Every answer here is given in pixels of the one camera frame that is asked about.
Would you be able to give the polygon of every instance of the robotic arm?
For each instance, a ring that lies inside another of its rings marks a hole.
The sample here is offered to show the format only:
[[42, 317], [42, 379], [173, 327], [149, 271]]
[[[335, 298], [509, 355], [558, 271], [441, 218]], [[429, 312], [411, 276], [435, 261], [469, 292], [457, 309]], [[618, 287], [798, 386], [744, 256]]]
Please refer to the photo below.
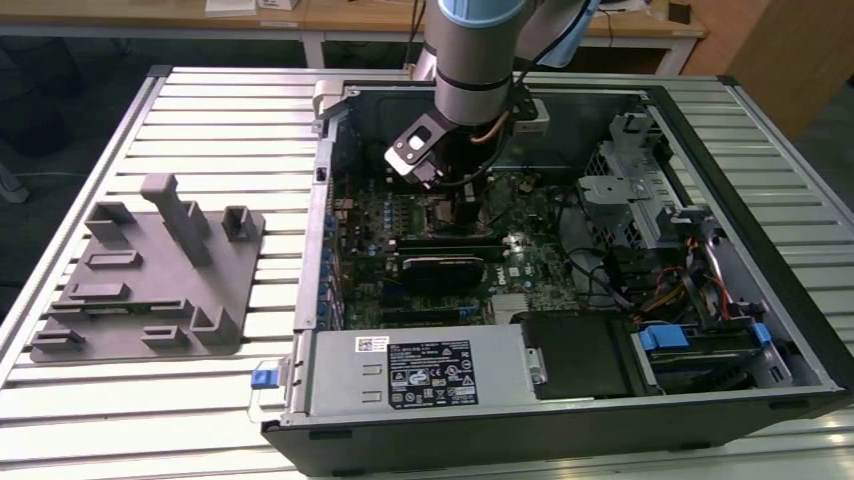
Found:
[[[540, 62], [568, 63], [599, 0], [425, 1], [415, 77], [435, 75], [435, 109], [397, 137], [385, 161], [409, 183], [459, 188], [497, 159], [513, 121], [536, 117], [524, 76]], [[513, 81], [515, 56], [531, 65]]]

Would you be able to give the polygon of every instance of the blue tab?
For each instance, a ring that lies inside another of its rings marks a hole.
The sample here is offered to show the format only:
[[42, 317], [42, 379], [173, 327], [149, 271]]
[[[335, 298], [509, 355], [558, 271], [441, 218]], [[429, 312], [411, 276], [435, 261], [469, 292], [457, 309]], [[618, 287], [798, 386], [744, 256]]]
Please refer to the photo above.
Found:
[[647, 352], [650, 350], [655, 350], [655, 339], [650, 335], [650, 332], [644, 330], [638, 334], [638, 336], [640, 337], [640, 345], [643, 345], [643, 350], [646, 350]]
[[654, 348], [682, 348], [688, 346], [688, 339], [679, 325], [652, 325], [643, 330], [652, 341]]
[[252, 390], [279, 388], [279, 369], [252, 371]]
[[768, 327], [764, 326], [764, 323], [752, 324], [752, 333], [756, 334], [759, 345], [764, 347], [771, 344], [771, 332], [768, 332]]

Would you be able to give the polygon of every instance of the warning label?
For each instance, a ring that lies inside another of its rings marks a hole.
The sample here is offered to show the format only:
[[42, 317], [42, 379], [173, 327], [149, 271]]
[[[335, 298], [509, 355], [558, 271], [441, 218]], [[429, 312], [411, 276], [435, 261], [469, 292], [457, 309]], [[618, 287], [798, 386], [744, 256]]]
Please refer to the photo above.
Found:
[[477, 404], [468, 340], [391, 344], [387, 351], [392, 408]]

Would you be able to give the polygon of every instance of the slotted aluminum surface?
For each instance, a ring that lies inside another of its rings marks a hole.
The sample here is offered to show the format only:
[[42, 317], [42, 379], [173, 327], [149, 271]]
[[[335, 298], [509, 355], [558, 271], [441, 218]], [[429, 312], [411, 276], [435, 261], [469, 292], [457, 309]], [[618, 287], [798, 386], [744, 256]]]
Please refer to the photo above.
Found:
[[[167, 79], [147, 80], [84, 192], [90, 188], [93, 199], [151, 210], [135, 193], [141, 176], [173, 172], [183, 198], [197, 200], [204, 209], [247, 205], [264, 213], [244, 344], [223, 358], [33, 364], [26, 343], [86, 242], [84, 228], [69, 217], [58, 233], [69, 240], [52, 242], [13, 308], [21, 320], [10, 316], [0, 330], [0, 378], [8, 375], [0, 390], [0, 469], [9, 470], [2, 478], [303, 478], [249, 420], [248, 375], [261, 360], [291, 350], [316, 149], [311, 95], [321, 78], [401, 76], [387, 71], [176, 68]], [[529, 83], [537, 81], [646, 83], [668, 89], [840, 337], [854, 346], [850, 214], [738, 89], [714, 78], [531, 75]], [[674, 166], [702, 202], [678, 159]], [[72, 214], [74, 210], [85, 208], [74, 205]], [[275, 391], [261, 391], [260, 405], [261, 417], [281, 408]], [[388, 476], [851, 478], [852, 445], [848, 409], [776, 425], [716, 449]]]

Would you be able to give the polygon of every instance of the dark floor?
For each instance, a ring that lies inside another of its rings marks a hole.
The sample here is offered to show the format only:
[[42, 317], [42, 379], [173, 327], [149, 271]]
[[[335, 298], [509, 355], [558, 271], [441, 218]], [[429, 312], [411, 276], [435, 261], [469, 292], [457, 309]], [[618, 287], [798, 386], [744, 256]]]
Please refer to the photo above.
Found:
[[[69, 51], [86, 83], [85, 92], [57, 107], [74, 141], [53, 155], [18, 156], [0, 141], [0, 161], [16, 174], [64, 172], [85, 175], [101, 154], [151, 65], [304, 67], [297, 42], [133, 40], [121, 55], [106, 39], [69, 39]], [[397, 68], [400, 44], [327, 44], [331, 68]], [[13, 68], [0, 51], [0, 71]], [[815, 119], [798, 148], [843, 200], [854, 206], [854, 89], [844, 87]], [[0, 200], [0, 320], [50, 241], [84, 177], [20, 177], [30, 191], [21, 205]]]

